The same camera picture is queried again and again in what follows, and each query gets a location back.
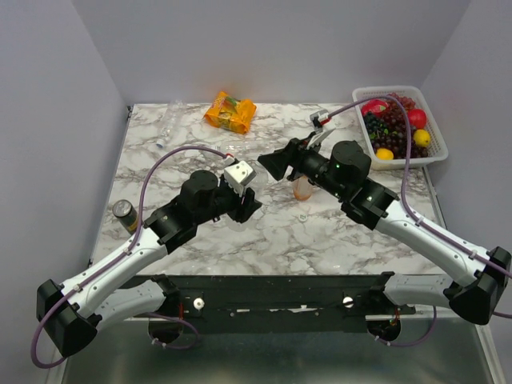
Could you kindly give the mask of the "orange juice bottle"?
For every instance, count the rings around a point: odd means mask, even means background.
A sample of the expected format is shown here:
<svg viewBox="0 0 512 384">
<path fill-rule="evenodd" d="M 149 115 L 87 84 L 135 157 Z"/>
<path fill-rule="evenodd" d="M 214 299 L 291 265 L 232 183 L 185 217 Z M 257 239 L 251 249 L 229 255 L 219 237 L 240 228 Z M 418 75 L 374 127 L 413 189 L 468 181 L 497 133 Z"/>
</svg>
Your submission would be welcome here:
<svg viewBox="0 0 512 384">
<path fill-rule="evenodd" d="M 313 186 L 307 177 L 300 177 L 293 181 L 293 194 L 299 201 L 308 200 L 313 194 Z"/>
</svg>

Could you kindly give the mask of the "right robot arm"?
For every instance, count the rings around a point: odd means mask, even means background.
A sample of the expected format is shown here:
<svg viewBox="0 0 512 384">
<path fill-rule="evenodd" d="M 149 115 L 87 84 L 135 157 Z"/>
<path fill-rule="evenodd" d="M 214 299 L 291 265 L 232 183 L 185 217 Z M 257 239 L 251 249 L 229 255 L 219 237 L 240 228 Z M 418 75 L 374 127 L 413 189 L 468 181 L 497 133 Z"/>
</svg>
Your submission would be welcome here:
<svg viewBox="0 0 512 384">
<path fill-rule="evenodd" d="M 277 181 L 307 177 L 334 196 L 349 219 L 399 240 L 442 269 L 435 276 L 391 275 L 368 293 L 373 311 L 420 304 L 449 308 L 473 324 L 490 321 L 507 285 L 510 252 L 464 241 L 405 208 L 404 198 L 369 178 L 370 158 L 355 141 L 336 143 L 326 158 L 308 140 L 294 138 L 258 162 Z"/>
</svg>

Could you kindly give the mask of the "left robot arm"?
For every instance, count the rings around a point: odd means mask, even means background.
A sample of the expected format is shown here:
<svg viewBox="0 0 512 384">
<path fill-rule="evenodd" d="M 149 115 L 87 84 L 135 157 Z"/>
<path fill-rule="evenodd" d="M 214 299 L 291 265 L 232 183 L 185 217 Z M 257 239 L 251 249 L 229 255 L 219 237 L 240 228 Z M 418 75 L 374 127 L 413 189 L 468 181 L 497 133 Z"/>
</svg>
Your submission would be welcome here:
<svg viewBox="0 0 512 384">
<path fill-rule="evenodd" d="M 62 283 L 49 279 L 36 293 L 35 331 L 31 348 L 45 332 L 62 358 L 83 350 L 97 333 L 139 314 L 172 314 L 176 288 L 164 278 L 152 278 L 133 289 L 123 288 L 140 270 L 173 253 L 197 234 L 198 227 L 227 215 L 244 223 L 261 207 L 252 187 L 256 171 L 246 162 L 224 169 L 221 176 L 197 170 L 179 194 L 138 220 L 134 234 L 113 253 Z"/>
</svg>

